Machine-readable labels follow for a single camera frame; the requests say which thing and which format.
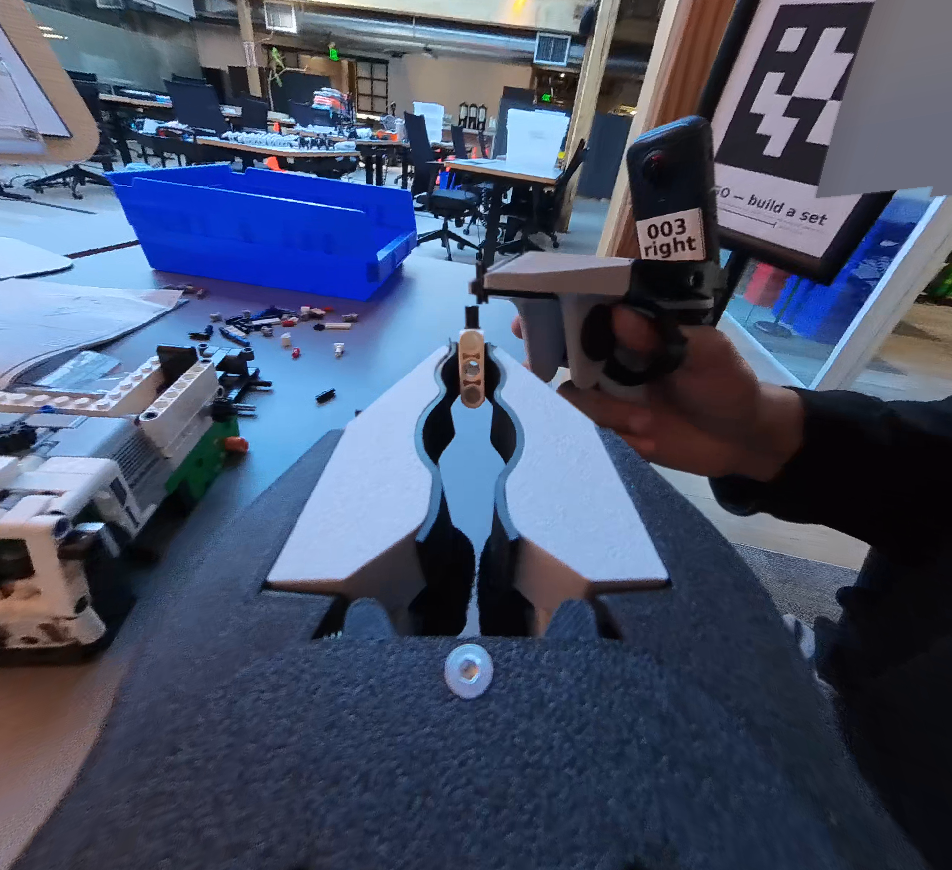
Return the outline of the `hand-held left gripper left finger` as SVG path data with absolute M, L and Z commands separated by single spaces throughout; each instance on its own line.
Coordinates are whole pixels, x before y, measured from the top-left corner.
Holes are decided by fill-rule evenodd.
M 372 599 L 398 628 L 451 634 L 451 345 L 344 428 L 271 567 L 271 589 Z

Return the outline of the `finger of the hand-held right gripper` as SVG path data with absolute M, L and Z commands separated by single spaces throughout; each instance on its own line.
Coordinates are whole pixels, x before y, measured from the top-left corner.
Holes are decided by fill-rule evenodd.
M 615 302 L 628 292 L 634 260 L 530 252 L 477 267 L 469 292 L 482 303 L 489 297 L 565 298 L 584 296 Z

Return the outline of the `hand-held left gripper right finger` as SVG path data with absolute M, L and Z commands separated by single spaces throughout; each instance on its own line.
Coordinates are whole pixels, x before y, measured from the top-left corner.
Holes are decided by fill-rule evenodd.
M 565 602 L 667 587 L 596 425 L 494 345 L 486 393 L 503 461 L 486 542 L 486 634 L 541 636 Z

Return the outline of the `tan lego beam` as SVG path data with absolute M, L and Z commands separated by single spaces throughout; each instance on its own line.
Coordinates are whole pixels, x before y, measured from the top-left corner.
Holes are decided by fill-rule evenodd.
M 457 344 L 459 398 L 463 406 L 477 409 L 485 401 L 486 348 L 479 328 L 460 332 Z

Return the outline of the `person's right forearm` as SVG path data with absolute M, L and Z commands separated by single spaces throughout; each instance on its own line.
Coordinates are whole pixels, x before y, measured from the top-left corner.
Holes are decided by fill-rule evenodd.
M 737 516 L 833 529 L 896 562 L 950 559 L 951 399 L 881 400 L 798 390 L 803 441 L 768 482 L 710 478 Z

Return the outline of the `scattered loose lego pieces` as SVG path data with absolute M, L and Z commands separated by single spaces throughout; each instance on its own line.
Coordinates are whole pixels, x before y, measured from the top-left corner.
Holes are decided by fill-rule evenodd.
M 340 313 L 328 305 L 301 305 L 297 309 L 268 305 L 259 311 L 245 308 L 232 316 L 211 313 L 207 325 L 189 332 L 189 337 L 200 343 L 202 351 L 212 337 L 220 336 L 236 343 L 243 352 L 250 353 L 254 339 L 269 339 L 278 334 L 281 347 L 289 350 L 293 359 L 298 359 L 301 356 L 300 345 L 293 340 L 291 329 L 308 325 L 314 332 L 348 331 L 360 318 L 357 312 Z

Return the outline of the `white green lego truck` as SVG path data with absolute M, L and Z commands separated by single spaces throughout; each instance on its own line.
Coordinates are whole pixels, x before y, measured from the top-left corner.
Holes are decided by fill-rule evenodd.
M 250 348 L 161 345 L 99 392 L 2 391 L 2 665 L 83 662 L 132 610 L 160 512 L 185 514 L 268 391 Z

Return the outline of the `person's right hand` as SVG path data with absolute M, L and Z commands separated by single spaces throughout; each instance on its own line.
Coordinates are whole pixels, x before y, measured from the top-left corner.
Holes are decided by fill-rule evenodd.
M 683 333 L 678 369 L 639 388 L 635 400 L 570 380 L 558 393 L 649 462 L 707 478 L 773 480 L 803 446 L 803 401 L 761 383 L 717 328 Z

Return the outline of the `wooden pillar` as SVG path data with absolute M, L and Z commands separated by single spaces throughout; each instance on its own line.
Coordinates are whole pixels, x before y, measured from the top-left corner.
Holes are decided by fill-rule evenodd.
M 698 109 L 736 0 L 664 0 L 647 73 L 625 140 Z

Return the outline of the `small wooden desk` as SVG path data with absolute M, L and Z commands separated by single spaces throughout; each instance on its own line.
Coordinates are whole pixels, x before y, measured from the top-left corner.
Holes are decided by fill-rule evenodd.
M 488 212 L 484 224 L 482 242 L 482 265 L 494 265 L 499 244 L 500 221 L 503 213 L 503 197 L 506 192 L 520 187 L 529 188 L 530 194 L 540 195 L 544 189 L 558 188 L 565 173 L 558 167 L 547 170 L 525 169 L 510 165 L 505 159 L 461 160 L 449 158 L 443 162 L 447 172 L 455 172 L 489 182 Z

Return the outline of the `black framed tag poster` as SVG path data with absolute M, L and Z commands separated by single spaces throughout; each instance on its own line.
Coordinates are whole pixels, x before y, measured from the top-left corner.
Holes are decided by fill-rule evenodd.
M 820 284 L 893 192 L 823 197 L 829 145 L 876 0 L 737 0 L 702 91 L 720 238 Z

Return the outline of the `white sign board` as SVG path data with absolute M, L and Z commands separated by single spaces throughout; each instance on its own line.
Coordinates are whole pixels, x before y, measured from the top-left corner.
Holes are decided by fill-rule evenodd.
M 570 116 L 551 110 L 510 108 L 506 115 L 506 166 L 523 174 L 553 176 Z

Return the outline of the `black office chair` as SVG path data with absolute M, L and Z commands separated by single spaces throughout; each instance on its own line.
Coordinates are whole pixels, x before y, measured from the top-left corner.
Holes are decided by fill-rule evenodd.
M 73 113 L 74 119 L 68 126 L 79 130 L 78 137 L 70 142 L 60 140 L 56 143 L 55 158 L 63 163 L 63 167 L 25 182 L 25 187 L 36 195 L 61 187 L 74 199 L 83 199 L 88 186 L 107 191 L 113 189 L 110 173 L 113 172 L 115 150 L 105 125 L 99 84 L 95 79 L 77 79 L 74 75 L 70 78 L 88 114 L 80 117 L 77 112 Z
M 419 210 L 429 212 L 443 221 L 438 231 L 418 236 L 418 245 L 439 240 L 446 252 L 447 261 L 452 261 L 450 244 L 456 243 L 459 249 L 467 247 L 473 249 L 477 258 L 480 259 L 482 257 L 480 245 L 470 242 L 465 237 L 454 236 L 449 231 L 450 222 L 460 227 L 465 219 L 477 213 L 480 205 L 477 195 L 462 188 L 440 188 L 438 179 L 441 164 L 436 159 L 427 135 L 424 117 L 406 112 L 403 119 L 413 167 L 411 197 Z

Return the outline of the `white framed glass panel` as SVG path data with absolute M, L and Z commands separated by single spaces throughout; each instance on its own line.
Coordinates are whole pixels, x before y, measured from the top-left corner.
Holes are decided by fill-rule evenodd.
M 865 381 L 887 338 L 950 259 L 950 196 L 899 192 L 830 285 L 750 262 L 720 322 L 760 379 L 810 390 L 856 384 L 898 398 L 887 381 Z

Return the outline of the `blue plastic bin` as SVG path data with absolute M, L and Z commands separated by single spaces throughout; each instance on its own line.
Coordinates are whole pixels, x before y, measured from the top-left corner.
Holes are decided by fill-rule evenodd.
M 363 302 L 418 243 L 405 190 L 224 163 L 107 177 L 167 273 Z

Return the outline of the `long cluttered wooden desk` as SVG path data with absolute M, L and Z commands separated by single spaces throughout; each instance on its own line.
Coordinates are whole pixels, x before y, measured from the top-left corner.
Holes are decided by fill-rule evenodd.
M 340 148 L 319 138 L 265 132 L 230 131 L 221 136 L 194 136 L 196 150 L 208 162 L 240 160 L 244 168 L 261 164 L 279 171 L 339 180 L 361 168 L 355 147 Z

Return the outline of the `cardboard sheet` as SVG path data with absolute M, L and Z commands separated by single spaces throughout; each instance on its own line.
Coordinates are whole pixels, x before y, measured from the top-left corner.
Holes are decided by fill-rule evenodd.
M 174 310 L 180 290 L 95 288 L 50 281 L 1 284 L 1 382 L 62 354 L 109 343 Z

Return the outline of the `person's dark clothing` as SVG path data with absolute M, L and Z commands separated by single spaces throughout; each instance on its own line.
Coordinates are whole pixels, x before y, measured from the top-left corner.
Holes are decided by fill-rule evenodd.
M 816 667 L 864 779 L 932 868 L 951 866 L 950 558 L 871 548 Z

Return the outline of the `curved wooden panel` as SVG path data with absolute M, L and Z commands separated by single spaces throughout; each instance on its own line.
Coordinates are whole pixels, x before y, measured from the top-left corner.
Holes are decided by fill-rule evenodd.
M 73 113 L 88 114 L 30 9 L 1 0 L 1 162 L 62 163 L 56 143 L 79 135 Z

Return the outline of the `metal air duct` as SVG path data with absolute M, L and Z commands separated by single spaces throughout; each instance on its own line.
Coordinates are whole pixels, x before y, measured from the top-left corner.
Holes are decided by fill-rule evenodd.
M 537 31 L 481 28 L 425 22 L 417 18 L 379 19 L 303 11 L 297 15 L 297 36 L 325 43 L 348 55 L 358 52 L 397 57 L 422 55 L 494 60 L 504 64 L 532 65 Z M 585 45 L 572 36 L 568 66 L 579 67 Z

